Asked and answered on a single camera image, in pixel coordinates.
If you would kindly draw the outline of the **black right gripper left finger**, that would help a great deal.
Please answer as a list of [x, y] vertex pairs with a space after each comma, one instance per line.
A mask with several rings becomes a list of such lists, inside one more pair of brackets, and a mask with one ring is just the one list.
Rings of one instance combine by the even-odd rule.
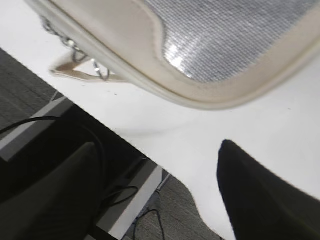
[[87, 142], [43, 179], [0, 205], [0, 238], [85, 239], [98, 210], [102, 183], [98, 151]]

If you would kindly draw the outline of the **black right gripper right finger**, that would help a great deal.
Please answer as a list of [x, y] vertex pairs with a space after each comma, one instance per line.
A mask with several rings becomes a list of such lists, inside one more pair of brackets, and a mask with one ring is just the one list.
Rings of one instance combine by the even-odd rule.
[[282, 180], [231, 140], [216, 177], [237, 240], [318, 240], [320, 202]]

